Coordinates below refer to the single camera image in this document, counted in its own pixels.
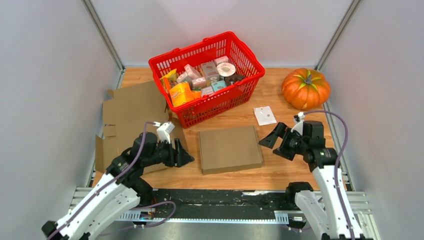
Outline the brown cardboard sheet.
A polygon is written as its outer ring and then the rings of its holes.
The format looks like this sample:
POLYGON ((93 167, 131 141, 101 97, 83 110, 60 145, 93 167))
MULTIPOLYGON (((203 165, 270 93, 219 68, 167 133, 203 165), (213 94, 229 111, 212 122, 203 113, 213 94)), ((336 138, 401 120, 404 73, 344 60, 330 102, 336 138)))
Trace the brown cardboard sheet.
POLYGON ((149 122, 172 122, 175 126, 170 136, 179 139, 188 149, 183 127, 170 117, 165 97, 151 80, 119 89, 109 89, 110 99, 102 104, 103 136, 95 138, 95 170, 105 173, 113 159, 133 146, 134 140, 149 122))

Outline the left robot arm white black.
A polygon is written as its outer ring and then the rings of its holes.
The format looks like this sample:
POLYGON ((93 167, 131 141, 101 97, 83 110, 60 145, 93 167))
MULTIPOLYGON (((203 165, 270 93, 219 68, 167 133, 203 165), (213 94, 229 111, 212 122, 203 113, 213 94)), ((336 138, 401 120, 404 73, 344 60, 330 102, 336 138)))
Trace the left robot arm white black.
POLYGON ((131 209, 153 208, 153 187, 141 178, 154 165, 183 167, 194 161, 180 139, 158 140, 141 133, 112 160, 97 183, 74 209, 57 221, 47 221, 41 231, 48 240, 94 240, 111 223, 131 209))

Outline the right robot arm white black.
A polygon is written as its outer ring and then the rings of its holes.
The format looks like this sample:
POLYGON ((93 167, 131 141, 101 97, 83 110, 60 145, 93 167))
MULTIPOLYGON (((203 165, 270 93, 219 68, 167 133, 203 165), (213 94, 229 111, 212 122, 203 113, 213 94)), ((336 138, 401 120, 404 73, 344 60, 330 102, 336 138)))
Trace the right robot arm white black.
POLYGON ((318 240, 364 240, 348 200, 338 153, 326 147, 324 125, 320 121, 299 120, 294 128, 279 122, 259 145, 292 161, 300 155, 317 182, 322 201, 308 182, 291 182, 286 188, 286 205, 300 209, 318 240))

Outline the brown cardboard box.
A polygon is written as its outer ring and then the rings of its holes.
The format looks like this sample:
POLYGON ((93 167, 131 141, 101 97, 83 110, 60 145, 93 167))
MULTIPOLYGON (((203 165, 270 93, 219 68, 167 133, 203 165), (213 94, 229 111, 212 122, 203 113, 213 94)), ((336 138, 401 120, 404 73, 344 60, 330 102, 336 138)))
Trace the brown cardboard box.
POLYGON ((264 164, 253 125, 199 132, 203 175, 261 168, 264 164))

